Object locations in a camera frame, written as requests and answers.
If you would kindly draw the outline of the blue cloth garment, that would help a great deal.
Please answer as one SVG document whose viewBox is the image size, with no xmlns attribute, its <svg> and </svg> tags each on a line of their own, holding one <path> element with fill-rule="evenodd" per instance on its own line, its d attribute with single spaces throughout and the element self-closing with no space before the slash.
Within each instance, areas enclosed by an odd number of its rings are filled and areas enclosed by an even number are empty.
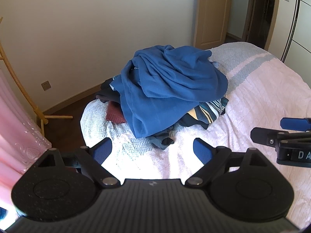
<svg viewBox="0 0 311 233">
<path fill-rule="evenodd" d="M 138 50 L 111 82 L 136 138 L 174 125 L 200 103 L 221 99 L 228 79 L 209 61 L 212 52 L 192 46 Z"/>
</svg>

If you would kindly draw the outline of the striped blue garment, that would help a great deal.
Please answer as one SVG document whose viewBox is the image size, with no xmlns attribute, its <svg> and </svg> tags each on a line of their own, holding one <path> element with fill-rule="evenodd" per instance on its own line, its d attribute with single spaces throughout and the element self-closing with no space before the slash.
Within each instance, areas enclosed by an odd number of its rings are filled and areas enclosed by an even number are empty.
<svg viewBox="0 0 311 233">
<path fill-rule="evenodd" d="M 191 127 L 194 125 L 200 125 L 202 128 L 207 129 L 219 118 L 219 116 L 225 114 L 225 108 L 228 102 L 229 100 L 226 97 L 222 97 L 221 99 L 214 100 L 212 102 L 200 103 L 197 107 L 188 111 L 174 125 L 147 137 L 147 139 L 151 142 L 151 144 L 165 150 L 168 146 L 175 143 L 175 141 L 170 137 L 170 132 L 177 126 Z"/>
</svg>

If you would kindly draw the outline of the pink white bed cover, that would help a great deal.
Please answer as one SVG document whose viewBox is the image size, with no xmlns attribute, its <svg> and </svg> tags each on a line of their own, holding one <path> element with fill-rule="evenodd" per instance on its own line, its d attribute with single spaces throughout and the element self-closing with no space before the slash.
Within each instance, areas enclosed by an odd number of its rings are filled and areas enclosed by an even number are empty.
<svg viewBox="0 0 311 233">
<path fill-rule="evenodd" d="M 192 145 L 201 138 L 213 147 L 242 152 L 253 147 L 254 127 L 279 129 L 284 117 L 310 116 L 310 87 L 269 52 L 250 43 L 229 43 L 210 49 L 209 57 L 228 79 L 229 102 L 224 115 L 207 129 L 200 125 L 177 126 L 175 141 L 165 150 L 145 138 L 136 138 L 128 123 L 106 120 L 108 103 L 95 99 L 87 104 L 80 121 L 87 146 L 104 138 L 112 140 L 112 154 L 103 167 L 120 181 L 126 179 L 180 179 L 185 181 L 202 166 Z"/>
</svg>

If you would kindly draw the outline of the maroon garment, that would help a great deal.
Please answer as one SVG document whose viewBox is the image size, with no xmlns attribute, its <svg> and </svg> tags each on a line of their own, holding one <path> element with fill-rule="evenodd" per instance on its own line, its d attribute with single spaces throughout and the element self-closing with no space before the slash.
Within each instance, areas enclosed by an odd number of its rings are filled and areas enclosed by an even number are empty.
<svg viewBox="0 0 311 233">
<path fill-rule="evenodd" d="M 109 101 L 107 106 L 106 120 L 111 121 L 114 124 L 123 124 L 127 122 L 124 118 L 121 105 L 119 103 Z"/>
</svg>

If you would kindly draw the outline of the bamboo coat rack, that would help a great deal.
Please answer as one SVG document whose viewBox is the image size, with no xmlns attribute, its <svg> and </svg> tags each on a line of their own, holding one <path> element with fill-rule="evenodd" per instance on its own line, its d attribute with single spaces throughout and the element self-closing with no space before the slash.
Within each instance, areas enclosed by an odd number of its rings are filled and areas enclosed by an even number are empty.
<svg viewBox="0 0 311 233">
<path fill-rule="evenodd" d="M 39 131 L 41 132 L 42 136 L 45 136 L 45 126 L 49 123 L 49 120 L 71 120 L 73 119 L 72 115 L 45 115 L 41 109 L 39 108 L 38 104 L 34 102 L 32 97 L 30 97 L 29 93 L 26 91 L 24 86 L 22 85 L 21 81 L 19 80 L 14 68 L 12 67 L 7 54 L 3 48 L 3 44 L 1 43 L 1 62 L 3 62 L 5 69 L 7 70 L 8 74 L 10 75 L 12 81 L 18 88 L 19 92 L 23 95 L 26 102 L 32 109 L 32 112 L 35 115 L 35 122 L 39 123 Z"/>
</svg>

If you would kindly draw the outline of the dark garment pile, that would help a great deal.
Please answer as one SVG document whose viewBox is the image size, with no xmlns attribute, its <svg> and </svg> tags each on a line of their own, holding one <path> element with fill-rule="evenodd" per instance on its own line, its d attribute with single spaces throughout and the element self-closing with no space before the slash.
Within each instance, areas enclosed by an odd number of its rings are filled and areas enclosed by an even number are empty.
<svg viewBox="0 0 311 233">
<path fill-rule="evenodd" d="M 101 102 L 115 102 L 120 104 L 120 94 L 118 91 L 115 91 L 110 86 L 113 78 L 107 79 L 103 84 L 100 86 L 100 91 L 95 94 L 95 98 L 99 99 Z"/>
</svg>

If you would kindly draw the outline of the pink curtain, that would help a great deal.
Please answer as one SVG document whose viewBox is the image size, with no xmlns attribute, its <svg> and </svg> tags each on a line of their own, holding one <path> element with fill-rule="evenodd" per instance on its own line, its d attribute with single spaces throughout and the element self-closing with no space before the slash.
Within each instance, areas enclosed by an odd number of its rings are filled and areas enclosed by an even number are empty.
<svg viewBox="0 0 311 233">
<path fill-rule="evenodd" d="M 11 191 L 21 176 L 49 148 L 38 126 L 26 113 L 1 73 L 1 229 L 17 219 Z"/>
</svg>

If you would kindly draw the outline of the white wardrobe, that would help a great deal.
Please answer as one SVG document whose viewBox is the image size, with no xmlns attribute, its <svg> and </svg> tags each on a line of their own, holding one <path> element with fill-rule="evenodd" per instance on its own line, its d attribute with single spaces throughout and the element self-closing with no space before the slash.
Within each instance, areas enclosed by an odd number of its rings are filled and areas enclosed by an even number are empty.
<svg viewBox="0 0 311 233">
<path fill-rule="evenodd" d="M 310 75 L 310 0 L 276 0 L 268 52 L 299 75 Z"/>
</svg>

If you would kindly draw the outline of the wooden door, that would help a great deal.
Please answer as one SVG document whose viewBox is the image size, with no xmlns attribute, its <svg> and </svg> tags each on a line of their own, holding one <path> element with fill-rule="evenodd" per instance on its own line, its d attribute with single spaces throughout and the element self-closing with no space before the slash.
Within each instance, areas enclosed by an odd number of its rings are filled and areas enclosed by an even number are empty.
<svg viewBox="0 0 311 233">
<path fill-rule="evenodd" d="M 207 50 L 225 42 L 232 0 L 197 0 L 193 45 Z"/>
</svg>

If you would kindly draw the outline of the wall socket near floor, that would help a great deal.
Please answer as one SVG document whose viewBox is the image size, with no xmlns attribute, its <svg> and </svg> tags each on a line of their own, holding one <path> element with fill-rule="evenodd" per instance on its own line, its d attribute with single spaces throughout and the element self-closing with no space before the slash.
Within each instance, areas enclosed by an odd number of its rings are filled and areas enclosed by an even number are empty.
<svg viewBox="0 0 311 233">
<path fill-rule="evenodd" d="M 44 91 L 49 90 L 51 88 L 50 82 L 49 81 L 45 81 L 41 84 L 42 88 Z"/>
</svg>

